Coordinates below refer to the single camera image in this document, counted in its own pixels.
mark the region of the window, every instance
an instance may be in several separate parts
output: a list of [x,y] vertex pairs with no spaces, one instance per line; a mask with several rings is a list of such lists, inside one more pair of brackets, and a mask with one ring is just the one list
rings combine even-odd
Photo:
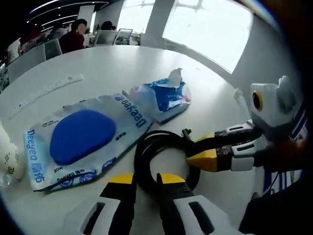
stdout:
[[252,20],[249,10],[230,0],[177,0],[163,37],[232,73],[245,49]]
[[124,0],[117,29],[145,33],[155,0]]

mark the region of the plastic packaging bag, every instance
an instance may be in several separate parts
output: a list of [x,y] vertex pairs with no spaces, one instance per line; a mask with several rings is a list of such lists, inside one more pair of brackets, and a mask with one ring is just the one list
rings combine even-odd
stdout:
[[[91,109],[114,120],[116,133],[104,147],[70,165],[58,165],[49,153],[53,130],[68,115]],[[124,95],[104,95],[68,105],[24,133],[28,173],[34,191],[60,189],[87,182],[106,169],[143,135],[152,121]]]
[[184,112],[191,103],[191,94],[181,77],[181,68],[168,78],[131,88],[128,98],[144,109],[158,123],[165,123]]

